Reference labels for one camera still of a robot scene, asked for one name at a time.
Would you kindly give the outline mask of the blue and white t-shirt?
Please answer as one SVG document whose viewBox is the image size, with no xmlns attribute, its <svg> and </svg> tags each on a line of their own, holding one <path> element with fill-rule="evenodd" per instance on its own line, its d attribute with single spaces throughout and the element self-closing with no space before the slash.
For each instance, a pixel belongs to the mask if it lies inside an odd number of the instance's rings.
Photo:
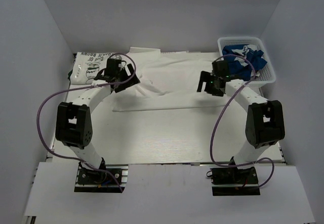
<svg viewBox="0 0 324 224">
<path fill-rule="evenodd" d="M 248 60 L 256 72 L 256 77 L 259 76 L 259 71 L 266 65 L 267 61 L 263 58 L 264 52 L 256 45 L 241 44 L 241 45 L 228 45 L 222 49 L 224 60 L 228 62 L 230 74 L 237 75 L 244 81 L 249 81 L 255 74 Z"/>
</svg>

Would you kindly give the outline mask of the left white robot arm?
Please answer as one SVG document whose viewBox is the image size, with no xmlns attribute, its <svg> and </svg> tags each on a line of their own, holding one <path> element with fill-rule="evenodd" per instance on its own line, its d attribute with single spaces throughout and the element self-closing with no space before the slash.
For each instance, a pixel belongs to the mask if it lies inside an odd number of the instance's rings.
<svg viewBox="0 0 324 224">
<path fill-rule="evenodd" d="M 92 144 L 92 113 L 108 96 L 140 83 L 136 65 L 122 59 L 108 58 L 106 67 L 94 77 L 90 86 L 71 102 L 58 105 L 55 138 L 71 149 L 88 169 L 105 169 L 104 159 Z"/>
</svg>

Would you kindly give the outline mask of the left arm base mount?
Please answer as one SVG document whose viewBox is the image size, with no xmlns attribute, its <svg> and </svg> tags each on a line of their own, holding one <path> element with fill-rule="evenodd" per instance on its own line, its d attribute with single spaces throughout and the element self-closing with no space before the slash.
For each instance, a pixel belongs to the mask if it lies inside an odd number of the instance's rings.
<svg viewBox="0 0 324 224">
<path fill-rule="evenodd" d="M 121 189 L 124 190 L 128 177 L 128 166 L 109 166 L 106 165 L 106 170 L 109 171 L 117 180 Z M 108 173 L 94 171 L 78 165 L 74 192 L 76 193 L 117 193 L 121 194 L 119 186 Z"/>
</svg>

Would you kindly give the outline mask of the white Coca-Cola t-shirt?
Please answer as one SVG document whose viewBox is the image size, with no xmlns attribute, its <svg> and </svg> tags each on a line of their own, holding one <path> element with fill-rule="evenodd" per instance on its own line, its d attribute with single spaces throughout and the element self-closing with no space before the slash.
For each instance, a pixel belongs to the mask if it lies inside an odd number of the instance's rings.
<svg viewBox="0 0 324 224">
<path fill-rule="evenodd" d="M 112 96 L 113 112 L 219 107 L 228 101 L 196 91 L 201 71 L 211 71 L 219 53 L 130 47 L 128 55 L 140 83 Z"/>
</svg>

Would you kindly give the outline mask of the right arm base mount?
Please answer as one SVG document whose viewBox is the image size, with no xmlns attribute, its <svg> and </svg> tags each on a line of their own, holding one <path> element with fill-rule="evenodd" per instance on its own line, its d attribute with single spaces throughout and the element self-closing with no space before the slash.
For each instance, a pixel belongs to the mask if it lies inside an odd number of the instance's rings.
<svg viewBox="0 0 324 224">
<path fill-rule="evenodd" d="M 211 168 L 206 177 L 212 182 L 213 196 L 259 196 L 255 167 L 247 169 Z"/>
</svg>

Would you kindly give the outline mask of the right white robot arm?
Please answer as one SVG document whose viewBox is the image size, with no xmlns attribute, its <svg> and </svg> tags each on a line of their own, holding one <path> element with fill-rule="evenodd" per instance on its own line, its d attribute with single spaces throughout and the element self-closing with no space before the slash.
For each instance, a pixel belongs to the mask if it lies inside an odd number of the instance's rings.
<svg viewBox="0 0 324 224">
<path fill-rule="evenodd" d="M 257 163 L 259 157 L 271 146 L 285 137 L 285 124 L 282 104 L 278 100 L 268 100 L 249 87 L 250 82 L 244 81 L 236 74 L 230 74 L 225 60 L 215 60 L 212 71 L 201 71 L 197 91 L 204 91 L 213 96 L 229 96 L 228 101 L 216 120 L 210 140 L 213 148 L 216 130 L 229 107 L 235 101 L 247 113 L 245 136 L 246 140 L 229 168 L 246 169 Z"/>
</svg>

